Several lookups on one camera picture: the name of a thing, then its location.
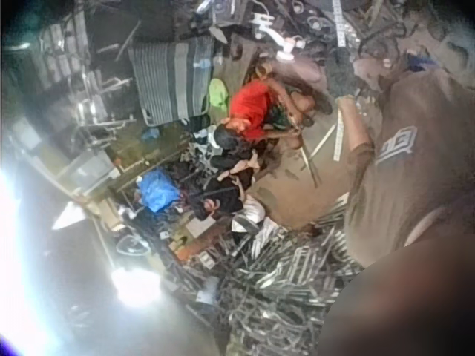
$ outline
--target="scrap metal pile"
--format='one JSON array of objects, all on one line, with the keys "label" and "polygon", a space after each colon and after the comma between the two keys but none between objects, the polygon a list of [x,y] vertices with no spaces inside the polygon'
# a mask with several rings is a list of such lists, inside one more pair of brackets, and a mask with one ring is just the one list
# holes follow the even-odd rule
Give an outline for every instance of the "scrap metal pile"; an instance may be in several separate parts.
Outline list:
[{"label": "scrap metal pile", "polygon": [[228,355],[313,355],[325,314],[361,271],[346,254],[344,203],[316,232],[280,231],[256,260],[243,256],[218,300],[232,327]]},{"label": "scrap metal pile", "polygon": [[[248,236],[237,247],[220,238],[204,251],[207,259],[184,266],[182,272],[198,281],[188,290],[198,302],[195,315],[232,330],[227,355],[314,354],[326,313],[361,271],[346,253],[345,205],[343,198],[312,232],[277,226],[266,239]],[[212,279],[219,283],[203,298]]]}]

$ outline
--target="bag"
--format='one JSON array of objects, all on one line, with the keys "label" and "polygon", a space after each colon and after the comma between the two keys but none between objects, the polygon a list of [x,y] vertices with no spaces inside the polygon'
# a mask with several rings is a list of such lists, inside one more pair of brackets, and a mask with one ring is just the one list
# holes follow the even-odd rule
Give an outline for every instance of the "bag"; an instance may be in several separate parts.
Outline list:
[{"label": "bag", "polygon": [[166,208],[180,198],[180,191],[160,169],[145,174],[137,183],[142,193],[142,203],[154,213]]}]

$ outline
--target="black hair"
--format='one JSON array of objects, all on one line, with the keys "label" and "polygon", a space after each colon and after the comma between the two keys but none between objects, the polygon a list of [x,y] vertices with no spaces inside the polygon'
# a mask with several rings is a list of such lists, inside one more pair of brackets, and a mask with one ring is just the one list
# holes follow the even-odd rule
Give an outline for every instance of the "black hair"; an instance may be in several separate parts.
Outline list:
[{"label": "black hair", "polygon": [[203,204],[203,201],[193,202],[191,204],[191,209],[193,210],[194,215],[196,216],[196,218],[200,221],[206,220],[206,218],[209,215],[209,212],[206,211],[206,209],[205,209],[205,205]]},{"label": "black hair", "polygon": [[236,131],[227,128],[223,124],[218,125],[214,131],[214,140],[220,147],[234,152],[241,152],[250,147],[250,144]]}]

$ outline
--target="bright light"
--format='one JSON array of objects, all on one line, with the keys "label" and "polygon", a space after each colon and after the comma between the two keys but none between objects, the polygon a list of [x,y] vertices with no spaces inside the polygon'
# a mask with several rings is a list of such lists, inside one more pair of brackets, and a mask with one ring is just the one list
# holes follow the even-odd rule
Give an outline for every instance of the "bright light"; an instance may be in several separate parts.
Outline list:
[{"label": "bright light", "polygon": [[160,277],[150,271],[123,268],[112,272],[112,281],[117,288],[118,298],[134,308],[147,306],[160,296]]},{"label": "bright light", "polygon": [[94,116],[96,115],[96,104],[93,102],[91,103],[91,114]]},{"label": "bright light", "polygon": [[54,223],[52,229],[60,230],[69,225],[83,221],[86,218],[84,209],[75,202],[68,202],[66,204],[65,210],[62,211],[58,219]]},{"label": "bright light", "polygon": [[18,207],[0,172],[0,334],[23,355],[50,355],[58,344],[41,322],[24,278],[16,233]]}]

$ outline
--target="green object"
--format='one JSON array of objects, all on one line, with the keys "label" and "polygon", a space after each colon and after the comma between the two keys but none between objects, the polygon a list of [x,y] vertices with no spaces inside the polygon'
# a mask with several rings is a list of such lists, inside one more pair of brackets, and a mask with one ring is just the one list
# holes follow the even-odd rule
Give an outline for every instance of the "green object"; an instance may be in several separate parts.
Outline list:
[{"label": "green object", "polygon": [[209,83],[209,103],[211,106],[228,113],[228,90],[220,79],[212,79]]}]

